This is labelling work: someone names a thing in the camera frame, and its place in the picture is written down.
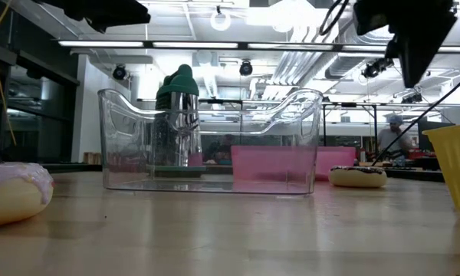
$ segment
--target clear plastic bin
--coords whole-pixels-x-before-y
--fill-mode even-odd
[[[453,202],[460,211],[460,126],[447,126],[422,132],[429,137],[448,185]]]
[[[267,109],[192,111],[140,110],[115,90],[98,95],[105,188],[313,192],[320,92],[298,90]],[[205,141],[226,134],[232,138],[231,154],[203,150]]]

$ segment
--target white frosting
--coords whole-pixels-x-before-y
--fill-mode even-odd
[[[42,204],[48,203],[48,191],[53,178],[49,172],[39,164],[34,163],[0,163],[0,184],[4,181],[22,178],[34,184],[42,194]]]

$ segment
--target yellow plastic container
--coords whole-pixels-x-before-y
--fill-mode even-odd
[[[460,126],[426,130],[422,134],[429,137],[435,148],[443,177],[455,207],[460,211]]]

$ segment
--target person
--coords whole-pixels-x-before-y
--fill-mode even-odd
[[[233,135],[226,134],[223,136],[221,142],[211,143],[208,149],[205,151],[203,161],[207,162],[209,160],[215,160],[217,157],[221,156],[225,156],[227,158],[232,156],[231,148],[234,140],[233,138]]]
[[[398,115],[393,115],[389,118],[389,128],[381,130],[378,133],[378,144],[380,150],[387,148],[387,146],[402,133],[402,130],[400,129],[402,124],[403,120]],[[404,166],[406,164],[405,155],[411,148],[411,139],[407,134],[404,134],[388,149],[390,156],[393,159],[394,166]]]

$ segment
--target glazed donut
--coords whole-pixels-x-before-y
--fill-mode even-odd
[[[379,188],[386,184],[386,173],[376,167],[335,166],[330,169],[329,182],[339,187]]]
[[[53,178],[34,163],[0,163],[0,225],[28,219],[53,196]]]

